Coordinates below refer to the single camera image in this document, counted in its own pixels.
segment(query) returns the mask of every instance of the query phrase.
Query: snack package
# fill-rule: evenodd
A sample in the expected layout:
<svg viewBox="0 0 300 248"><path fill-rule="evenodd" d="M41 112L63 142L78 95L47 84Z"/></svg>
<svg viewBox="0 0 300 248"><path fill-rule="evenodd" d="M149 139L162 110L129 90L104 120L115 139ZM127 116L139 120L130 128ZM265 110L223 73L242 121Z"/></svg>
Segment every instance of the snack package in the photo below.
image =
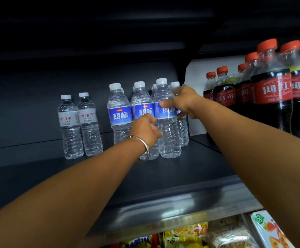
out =
<svg viewBox="0 0 300 248"><path fill-rule="evenodd" d="M202 237L207 230L208 223L204 222L165 231L164 248L203 248Z"/></svg>
<svg viewBox="0 0 300 248"><path fill-rule="evenodd" d="M259 248L240 216L209 222L205 241L211 248Z"/></svg>
<svg viewBox="0 0 300 248"><path fill-rule="evenodd" d="M252 213L251 220L266 248L294 248L267 211Z"/></svg>
<svg viewBox="0 0 300 248"><path fill-rule="evenodd" d="M158 234L131 239L121 242L120 248L160 248Z"/></svg>

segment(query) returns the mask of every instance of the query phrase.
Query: hand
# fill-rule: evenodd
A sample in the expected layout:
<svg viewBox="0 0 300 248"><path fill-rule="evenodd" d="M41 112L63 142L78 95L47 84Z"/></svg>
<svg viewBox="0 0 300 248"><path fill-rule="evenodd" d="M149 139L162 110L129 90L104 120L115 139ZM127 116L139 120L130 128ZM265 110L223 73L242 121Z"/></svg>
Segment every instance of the hand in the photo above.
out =
<svg viewBox="0 0 300 248"><path fill-rule="evenodd" d="M178 94L178 96L161 101L159 105L163 108L176 107L181 110L177 115L178 118L188 114L192 119L196 119L197 116L192 111L196 98L200 97L196 91L189 86L180 86L173 90L173 94Z"/></svg>
<svg viewBox="0 0 300 248"><path fill-rule="evenodd" d="M152 148L157 139L163 135L163 133L153 125L153 123L156 122L157 120L151 114L146 113L139 119L133 121L130 134L142 138L148 144L149 148Z"/></svg>

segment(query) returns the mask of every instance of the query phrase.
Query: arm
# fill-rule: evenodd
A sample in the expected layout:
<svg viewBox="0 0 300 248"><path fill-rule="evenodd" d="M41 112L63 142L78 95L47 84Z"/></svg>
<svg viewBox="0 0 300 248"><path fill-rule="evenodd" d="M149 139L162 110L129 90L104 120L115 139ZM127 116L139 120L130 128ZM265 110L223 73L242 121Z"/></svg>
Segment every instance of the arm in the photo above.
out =
<svg viewBox="0 0 300 248"><path fill-rule="evenodd" d="M243 117L188 87L161 102L198 118L252 194L300 247L300 139Z"/></svg>
<svg viewBox="0 0 300 248"><path fill-rule="evenodd" d="M131 134L152 147L162 133L150 122L133 121ZM77 247L145 150L128 139L21 195L0 210L0 247Z"/></svg>

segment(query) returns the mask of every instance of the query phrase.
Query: white panel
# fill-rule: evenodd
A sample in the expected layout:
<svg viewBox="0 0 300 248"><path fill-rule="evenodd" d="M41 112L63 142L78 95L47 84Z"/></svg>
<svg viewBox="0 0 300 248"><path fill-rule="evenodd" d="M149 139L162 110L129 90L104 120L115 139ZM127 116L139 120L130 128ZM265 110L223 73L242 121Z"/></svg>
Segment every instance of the white panel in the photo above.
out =
<svg viewBox="0 0 300 248"><path fill-rule="evenodd" d="M244 62L244 56L230 56L224 58L208 58L192 60L186 69L185 85L189 85L203 96L206 73L216 71L220 66L228 66L228 75L237 73L237 66ZM206 130L198 119L189 118L189 132L191 136L204 134Z"/></svg>

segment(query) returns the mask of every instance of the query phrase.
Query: metal bracelet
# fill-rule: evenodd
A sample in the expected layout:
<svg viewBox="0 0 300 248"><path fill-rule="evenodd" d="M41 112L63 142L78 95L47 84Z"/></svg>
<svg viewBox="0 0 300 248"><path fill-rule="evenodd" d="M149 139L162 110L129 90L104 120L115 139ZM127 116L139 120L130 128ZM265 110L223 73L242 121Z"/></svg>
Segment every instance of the metal bracelet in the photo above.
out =
<svg viewBox="0 0 300 248"><path fill-rule="evenodd" d="M145 145L145 147L146 147L146 149L147 149L147 151L146 151L146 152L148 153L147 158L146 158L145 160L141 160L141 161L138 160L138 161L135 162L136 164L143 164L143 163L145 163L146 161L148 161L148 159L149 159L149 157L150 157L149 146L148 146L148 144L147 144L142 138L137 137L137 136L135 136L135 135L129 135L129 136L127 137L127 139L132 138L132 137L135 137L135 138L139 139L139 140Z"/></svg>

